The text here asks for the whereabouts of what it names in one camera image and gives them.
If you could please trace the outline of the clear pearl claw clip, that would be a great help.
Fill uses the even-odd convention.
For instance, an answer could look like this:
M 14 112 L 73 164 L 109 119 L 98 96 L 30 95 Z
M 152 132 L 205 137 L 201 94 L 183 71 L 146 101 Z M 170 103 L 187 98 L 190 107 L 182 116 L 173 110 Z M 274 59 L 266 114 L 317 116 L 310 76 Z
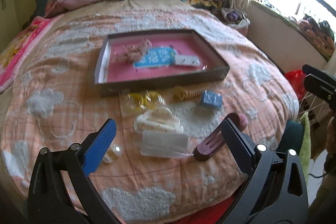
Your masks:
M 112 143 L 103 157 L 103 162 L 108 164 L 113 163 L 122 156 L 122 153 L 122 148 L 119 145 Z

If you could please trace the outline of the dark maroon long hair clip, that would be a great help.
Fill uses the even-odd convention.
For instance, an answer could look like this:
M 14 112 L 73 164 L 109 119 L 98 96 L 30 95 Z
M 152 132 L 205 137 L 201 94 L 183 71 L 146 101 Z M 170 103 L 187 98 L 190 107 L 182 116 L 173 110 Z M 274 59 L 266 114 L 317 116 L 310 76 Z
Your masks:
M 216 129 L 202 143 L 196 146 L 193 151 L 193 157 L 196 161 L 208 161 L 224 145 L 225 140 L 222 135 L 222 125 L 225 120 L 230 119 L 234 125 L 240 126 L 240 118 L 236 113 L 229 113 L 218 125 Z

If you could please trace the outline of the blue square hair clip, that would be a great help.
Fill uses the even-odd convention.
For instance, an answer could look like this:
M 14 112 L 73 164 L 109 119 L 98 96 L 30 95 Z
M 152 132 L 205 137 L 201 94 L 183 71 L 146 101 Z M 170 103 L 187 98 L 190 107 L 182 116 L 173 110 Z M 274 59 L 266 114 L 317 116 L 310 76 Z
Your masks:
M 220 94 L 205 90 L 201 96 L 200 106 L 211 110 L 220 110 L 223 103 L 222 100 L 223 97 Z

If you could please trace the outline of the white card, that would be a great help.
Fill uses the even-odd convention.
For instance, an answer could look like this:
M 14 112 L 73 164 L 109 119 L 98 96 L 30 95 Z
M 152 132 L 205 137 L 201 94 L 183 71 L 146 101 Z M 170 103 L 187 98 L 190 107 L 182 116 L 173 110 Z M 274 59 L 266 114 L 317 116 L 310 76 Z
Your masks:
M 134 145 L 142 156 L 179 159 L 192 155 L 189 137 L 176 132 L 135 132 Z

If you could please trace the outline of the cream claw hair clip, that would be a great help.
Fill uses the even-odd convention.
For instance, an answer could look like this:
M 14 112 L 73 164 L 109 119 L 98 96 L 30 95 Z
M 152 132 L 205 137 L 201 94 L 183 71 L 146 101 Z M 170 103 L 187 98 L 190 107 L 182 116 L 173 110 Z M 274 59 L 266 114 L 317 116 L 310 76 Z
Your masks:
M 135 118 L 133 127 L 136 132 L 143 132 L 145 130 L 177 134 L 184 132 L 180 119 L 168 107 L 147 110 Z

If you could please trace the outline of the amber spiral hair clip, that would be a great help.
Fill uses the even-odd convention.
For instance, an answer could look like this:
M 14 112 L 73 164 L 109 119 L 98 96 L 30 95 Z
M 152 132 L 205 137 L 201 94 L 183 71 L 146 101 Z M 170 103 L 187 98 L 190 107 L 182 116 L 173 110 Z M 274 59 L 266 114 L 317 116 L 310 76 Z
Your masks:
M 202 92 L 202 89 L 186 89 L 182 86 L 176 86 L 173 88 L 173 97 L 175 100 L 185 101 L 200 96 Z

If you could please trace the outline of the polka dot fabric bow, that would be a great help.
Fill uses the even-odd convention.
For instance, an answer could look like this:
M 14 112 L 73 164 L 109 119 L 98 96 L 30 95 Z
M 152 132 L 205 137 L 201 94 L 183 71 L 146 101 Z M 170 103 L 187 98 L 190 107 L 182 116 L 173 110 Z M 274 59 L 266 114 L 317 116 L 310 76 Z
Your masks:
M 149 39 L 143 39 L 136 45 L 123 46 L 123 52 L 115 53 L 113 61 L 122 63 L 136 63 L 142 60 L 151 47 L 152 43 Z

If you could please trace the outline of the earring card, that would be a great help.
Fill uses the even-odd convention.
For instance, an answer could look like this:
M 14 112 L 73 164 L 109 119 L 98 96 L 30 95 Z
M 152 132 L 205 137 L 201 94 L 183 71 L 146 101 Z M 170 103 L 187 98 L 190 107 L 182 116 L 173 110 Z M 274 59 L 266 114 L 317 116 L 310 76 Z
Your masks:
M 200 67 L 201 61 L 197 56 L 175 55 L 174 65 L 183 67 Z

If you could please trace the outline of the red plastic bag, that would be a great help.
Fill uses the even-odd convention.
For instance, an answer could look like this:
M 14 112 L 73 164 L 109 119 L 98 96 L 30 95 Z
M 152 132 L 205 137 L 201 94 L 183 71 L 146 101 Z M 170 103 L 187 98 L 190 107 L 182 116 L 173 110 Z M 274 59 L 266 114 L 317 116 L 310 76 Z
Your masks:
M 306 90 L 303 84 L 306 74 L 303 73 L 302 70 L 296 70 L 296 71 L 290 71 L 288 73 L 285 73 L 284 76 L 291 84 L 293 90 L 296 93 L 298 100 L 299 101 L 302 100 L 306 93 Z

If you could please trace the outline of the clothes on window sill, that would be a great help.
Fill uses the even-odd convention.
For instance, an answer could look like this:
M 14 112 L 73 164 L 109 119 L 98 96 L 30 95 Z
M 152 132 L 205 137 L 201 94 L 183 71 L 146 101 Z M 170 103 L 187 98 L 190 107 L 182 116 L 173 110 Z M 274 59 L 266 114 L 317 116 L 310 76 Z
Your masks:
M 282 16 L 281 12 L 272 6 L 268 0 L 251 0 L 270 16 L 281 19 L 288 27 L 303 36 L 326 60 L 329 61 L 335 51 L 335 33 L 327 20 L 317 22 L 312 16 L 305 14 L 297 20 L 293 16 Z

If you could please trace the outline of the orange cloud pattern quilt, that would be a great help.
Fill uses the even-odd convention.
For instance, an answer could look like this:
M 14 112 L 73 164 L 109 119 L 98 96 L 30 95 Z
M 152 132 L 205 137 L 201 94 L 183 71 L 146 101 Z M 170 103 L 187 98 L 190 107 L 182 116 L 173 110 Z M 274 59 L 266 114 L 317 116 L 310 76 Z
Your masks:
M 223 97 L 220 110 L 200 106 L 201 96 L 179 101 L 173 88 L 103 96 L 93 83 L 100 50 L 110 34 L 149 30 L 195 30 L 230 66 L 225 79 L 186 89 Z M 191 153 L 229 113 L 243 118 L 256 143 L 275 149 L 286 123 L 298 114 L 291 84 L 254 43 L 197 9 L 132 9 L 70 12 L 59 18 L 23 61 L 13 85 L 1 96 L 1 180 L 11 198 L 23 202 L 39 151 L 65 150 L 116 122 L 114 144 L 122 156 L 101 162 L 90 179 L 109 208 L 127 223 L 168 223 L 230 198 L 245 181 L 228 147 L 208 161 L 142 156 L 133 124 L 147 110 L 168 107 L 189 137 Z

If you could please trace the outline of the grey tray box pink inside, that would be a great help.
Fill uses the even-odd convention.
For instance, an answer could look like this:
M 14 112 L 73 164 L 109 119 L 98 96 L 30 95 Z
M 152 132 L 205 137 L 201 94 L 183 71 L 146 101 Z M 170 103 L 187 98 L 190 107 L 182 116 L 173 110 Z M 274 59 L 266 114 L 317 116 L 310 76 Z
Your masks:
M 149 39 L 152 47 L 136 63 L 114 62 L 123 46 Z M 175 55 L 197 56 L 200 67 L 174 65 Z M 100 50 L 93 75 L 103 96 L 120 92 L 165 89 L 225 79 L 230 66 L 214 47 L 195 30 L 149 30 L 108 35 Z

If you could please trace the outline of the floral fabric laundry bag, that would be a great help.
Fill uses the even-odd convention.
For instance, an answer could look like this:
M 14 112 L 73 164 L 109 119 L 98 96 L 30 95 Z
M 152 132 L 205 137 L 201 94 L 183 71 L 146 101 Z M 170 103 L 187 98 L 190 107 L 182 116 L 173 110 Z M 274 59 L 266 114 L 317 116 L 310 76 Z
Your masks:
M 222 22 L 247 37 L 251 24 L 244 11 L 238 9 L 221 8 Z

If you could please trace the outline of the pink cartoon blanket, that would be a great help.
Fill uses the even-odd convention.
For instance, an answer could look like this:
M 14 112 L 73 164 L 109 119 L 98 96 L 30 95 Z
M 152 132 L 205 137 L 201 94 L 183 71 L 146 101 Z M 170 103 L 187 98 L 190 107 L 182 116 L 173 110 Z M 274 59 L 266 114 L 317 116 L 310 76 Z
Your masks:
M 1 52 L 1 93 L 17 78 L 25 58 L 62 15 L 51 19 L 37 16 Z

